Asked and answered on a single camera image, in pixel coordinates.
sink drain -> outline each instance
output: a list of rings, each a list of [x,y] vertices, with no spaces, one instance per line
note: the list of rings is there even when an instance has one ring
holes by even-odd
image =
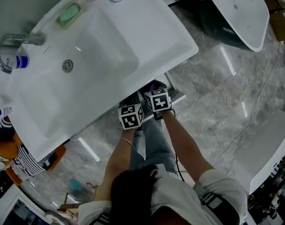
[[[69,73],[73,69],[73,63],[70,60],[63,62],[62,69],[65,73]]]

fiducial marker cube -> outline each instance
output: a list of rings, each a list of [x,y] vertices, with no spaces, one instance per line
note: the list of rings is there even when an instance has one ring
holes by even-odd
[[[170,97],[167,88],[144,93],[147,107],[153,112],[159,112],[171,108]]]
[[[124,130],[140,127],[144,118],[140,103],[118,108],[118,116]]]

bracelet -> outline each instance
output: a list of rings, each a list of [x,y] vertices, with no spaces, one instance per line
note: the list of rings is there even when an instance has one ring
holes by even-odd
[[[128,140],[128,139],[125,139],[125,138],[123,138],[123,137],[121,137],[121,138],[119,138],[119,140],[125,140],[126,142],[128,142],[128,144],[130,144],[132,147],[133,147],[133,144]]]

dark hair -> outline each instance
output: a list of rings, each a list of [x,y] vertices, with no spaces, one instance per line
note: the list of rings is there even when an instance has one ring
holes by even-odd
[[[152,223],[151,199],[158,179],[156,169],[155,165],[150,165],[135,171],[125,171],[114,179],[110,225]]]

soap dish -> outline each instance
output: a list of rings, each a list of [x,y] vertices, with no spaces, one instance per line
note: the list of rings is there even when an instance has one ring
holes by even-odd
[[[63,22],[60,21],[60,16],[63,14],[63,12],[73,5],[78,6],[78,13],[75,16],[73,16],[72,18],[70,18],[69,20],[66,20]],[[67,29],[81,14],[82,14],[81,6],[79,4],[77,4],[76,2],[72,2],[67,7],[65,7],[64,10],[59,14],[59,16],[56,19],[56,24],[58,24],[60,26],[60,28],[62,28],[62,29]]]

